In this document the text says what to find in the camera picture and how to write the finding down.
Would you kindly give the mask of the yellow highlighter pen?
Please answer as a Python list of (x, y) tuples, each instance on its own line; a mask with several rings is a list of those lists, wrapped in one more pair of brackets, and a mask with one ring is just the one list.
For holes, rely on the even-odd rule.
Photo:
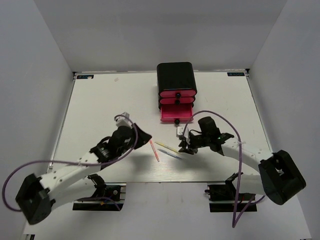
[(179, 154), (178, 150), (174, 149), (173, 147), (170, 147), (170, 146), (168, 146), (168, 145), (166, 145), (166, 144), (163, 144), (163, 143), (161, 143), (161, 142), (158, 142), (158, 141), (155, 141), (154, 143), (156, 143), (157, 145), (159, 145), (159, 146), (161, 146), (161, 147), (163, 147), (163, 148), (165, 148), (165, 149), (168, 149), (168, 150), (170, 150), (170, 151), (172, 151), (172, 152), (174, 152), (174, 153)]

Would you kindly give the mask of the orange highlighter pen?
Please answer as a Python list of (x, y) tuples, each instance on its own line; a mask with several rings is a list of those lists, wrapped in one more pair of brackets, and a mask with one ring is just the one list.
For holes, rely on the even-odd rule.
[(149, 140), (149, 143), (150, 143), (150, 146), (151, 146), (152, 151), (153, 151), (153, 153), (154, 153), (154, 156), (155, 156), (157, 162), (159, 163), (159, 162), (160, 162), (160, 158), (159, 158), (159, 156), (158, 156), (158, 154), (157, 154), (156, 148), (155, 148), (152, 140)]

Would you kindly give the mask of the black pink drawer organizer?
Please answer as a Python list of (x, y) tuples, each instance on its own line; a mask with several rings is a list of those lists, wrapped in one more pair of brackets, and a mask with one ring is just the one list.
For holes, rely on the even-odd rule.
[(197, 86), (190, 62), (163, 62), (156, 67), (160, 121), (179, 125), (193, 115)]

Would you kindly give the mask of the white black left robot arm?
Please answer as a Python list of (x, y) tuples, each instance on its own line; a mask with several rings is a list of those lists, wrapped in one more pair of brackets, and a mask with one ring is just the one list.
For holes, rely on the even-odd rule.
[(122, 125), (111, 136), (102, 138), (77, 162), (58, 170), (36, 176), (28, 175), (15, 197), (30, 225), (36, 225), (56, 208), (81, 198), (99, 200), (105, 196), (106, 187), (92, 182), (92, 177), (121, 159), (129, 150), (136, 150), (151, 140), (152, 136), (136, 124)]

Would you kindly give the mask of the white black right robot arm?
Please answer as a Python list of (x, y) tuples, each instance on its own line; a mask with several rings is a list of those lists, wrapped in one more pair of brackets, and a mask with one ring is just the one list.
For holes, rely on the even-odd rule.
[(229, 198), (236, 200), (243, 194), (263, 195), (283, 205), (306, 187), (304, 177), (288, 152), (270, 152), (240, 142), (234, 135), (220, 132), (210, 116), (201, 118), (198, 124), (198, 134), (185, 126), (177, 128), (179, 152), (194, 155), (200, 148), (208, 147), (257, 171), (257, 174), (242, 174), (241, 177), (235, 173), (227, 178), (225, 192)]

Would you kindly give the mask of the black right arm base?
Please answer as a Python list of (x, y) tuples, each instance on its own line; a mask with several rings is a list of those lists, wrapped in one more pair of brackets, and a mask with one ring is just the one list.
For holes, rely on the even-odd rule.
[[(224, 182), (210, 183), (204, 190), (208, 195), (209, 209), (211, 213), (232, 213), (234, 211), (236, 187), (233, 185), (237, 179), (238, 173), (234, 173)], [(251, 197), (255, 195), (249, 193), (240, 193), (237, 203), (237, 212), (241, 212)], [(257, 212), (257, 206), (251, 203), (245, 212)]]

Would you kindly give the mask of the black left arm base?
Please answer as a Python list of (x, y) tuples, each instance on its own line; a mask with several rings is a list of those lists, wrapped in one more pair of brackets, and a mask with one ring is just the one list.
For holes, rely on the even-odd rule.
[(125, 183), (106, 183), (98, 174), (87, 177), (95, 188), (91, 196), (73, 202), (73, 211), (119, 212), (126, 195)]

